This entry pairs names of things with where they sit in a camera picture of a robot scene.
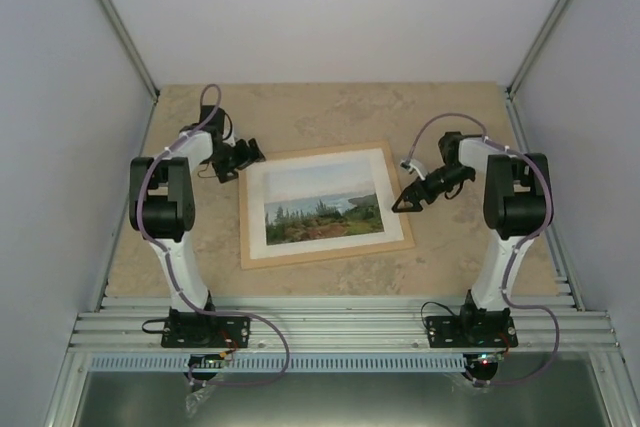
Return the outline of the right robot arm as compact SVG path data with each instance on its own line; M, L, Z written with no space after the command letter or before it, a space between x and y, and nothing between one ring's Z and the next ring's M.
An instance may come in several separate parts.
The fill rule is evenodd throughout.
M541 153L519 153L486 136L445 133L438 142L443 164L429 172L412 157L400 166L416 178L392 206L395 213L413 213L439 197L455 197L464 183L484 178L483 218L490 230L484 264L467 294L459 334L481 346L495 334L488 315L506 315L515 276L524 255L553 218L548 159Z

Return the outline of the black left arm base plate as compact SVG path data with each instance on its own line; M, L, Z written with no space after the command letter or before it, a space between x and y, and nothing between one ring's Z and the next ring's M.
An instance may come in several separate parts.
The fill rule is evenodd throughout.
M251 319L235 316L207 316L195 312L169 311L165 321L163 348L246 348Z

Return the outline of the landscape photo print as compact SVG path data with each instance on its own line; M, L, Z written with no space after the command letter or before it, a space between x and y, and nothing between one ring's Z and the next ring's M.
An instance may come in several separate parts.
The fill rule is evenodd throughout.
M263 186L269 246L384 231L374 177L364 160L266 173Z

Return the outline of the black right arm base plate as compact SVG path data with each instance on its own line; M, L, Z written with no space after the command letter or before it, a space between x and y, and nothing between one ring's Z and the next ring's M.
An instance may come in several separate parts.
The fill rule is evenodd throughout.
M511 348L519 345L513 319L461 320L454 316L423 319L432 348Z

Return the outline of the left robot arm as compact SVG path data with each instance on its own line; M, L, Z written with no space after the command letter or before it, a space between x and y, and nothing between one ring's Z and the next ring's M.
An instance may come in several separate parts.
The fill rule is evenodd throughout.
M129 170L129 222L156 254L170 287L171 312L193 313L185 335L197 346L218 337L219 323L210 290L199 274L192 246L196 203L192 175L199 166L213 168L222 184L265 160L257 141L238 140L224 109L205 105L195 124L184 127L173 144L154 157L136 157Z

